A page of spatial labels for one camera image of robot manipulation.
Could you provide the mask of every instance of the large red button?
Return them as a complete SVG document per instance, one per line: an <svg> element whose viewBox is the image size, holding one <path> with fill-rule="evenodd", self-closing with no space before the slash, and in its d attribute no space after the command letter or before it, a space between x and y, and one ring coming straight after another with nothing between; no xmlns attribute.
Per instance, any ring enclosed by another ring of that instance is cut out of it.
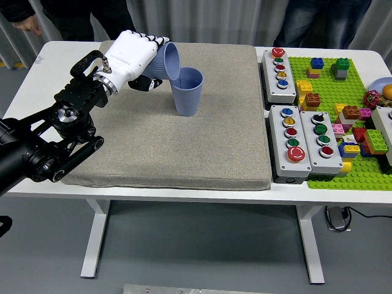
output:
<svg viewBox="0 0 392 294"><path fill-rule="evenodd" d="M294 146L287 150L287 155L291 161L299 162L305 158L305 151L301 147Z"/></svg>
<svg viewBox="0 0 392 294"><path fill-rule="evenodd" d="M329 146L324 146L320 148L318 153L320 153L320 155L324 158L331 158L331 156L333 155L333 149Z"/></svg>
<svg viewBox="0 0 392 294"><path fill-rule="evenodd" d="M282 57L284 55L285 51L282 48L275 47L272 49L272 55L274 57Z"/></svg>

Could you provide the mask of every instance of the gray mat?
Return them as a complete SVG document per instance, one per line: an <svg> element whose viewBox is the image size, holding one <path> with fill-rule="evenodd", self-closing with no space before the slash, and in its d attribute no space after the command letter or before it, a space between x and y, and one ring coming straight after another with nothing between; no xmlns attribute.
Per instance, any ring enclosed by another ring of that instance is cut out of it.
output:
<svg viewBox="0 0 392 294"><path fill-rule="evenodd" d="M113 41L103 42L106 52ZM271 164L254 47L176 43L181 66L205 76L198 113L177 114L168 81L125 85L91 112L103 147L62 182L91 187L265 190Z"/></svg>

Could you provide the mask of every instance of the black sleeve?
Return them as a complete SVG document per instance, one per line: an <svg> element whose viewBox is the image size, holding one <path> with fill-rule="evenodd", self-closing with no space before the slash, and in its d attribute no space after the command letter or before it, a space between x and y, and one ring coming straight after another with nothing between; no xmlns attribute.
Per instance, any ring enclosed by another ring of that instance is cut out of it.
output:
<svg viewBox="0 0 392 294"><path fill-rule="evenodd" d="M0 12L11 23L36 14L28 0L0 0Z"/></svg>

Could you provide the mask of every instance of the human hand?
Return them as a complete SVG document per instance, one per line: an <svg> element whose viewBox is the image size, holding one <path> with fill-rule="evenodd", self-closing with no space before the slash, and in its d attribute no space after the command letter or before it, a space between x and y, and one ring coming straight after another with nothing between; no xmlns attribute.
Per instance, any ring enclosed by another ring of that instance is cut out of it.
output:
<svg viewBox="0 0 392 294"><path fill-rule="evenodd" d="M42 34L42 28L38 24L38 19L35 14L31 17L27 17L25 20L19 21L17 23L12 23L12 26L25 32L32 32L37 37L41 36Z"/></svg>

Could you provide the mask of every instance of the plate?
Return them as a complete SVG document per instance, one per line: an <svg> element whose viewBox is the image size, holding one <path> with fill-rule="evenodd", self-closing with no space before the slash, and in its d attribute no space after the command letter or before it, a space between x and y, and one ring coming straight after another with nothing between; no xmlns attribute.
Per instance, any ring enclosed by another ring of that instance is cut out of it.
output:
<svg viewBox="0 0 392 294"><path fill-rule="evenodd" d="M380 94L382 94L382 89L386 86L392 84L392 77L388 78L379 78L378 80L374 81L369 88L368 91L376 90Z"/></svg>

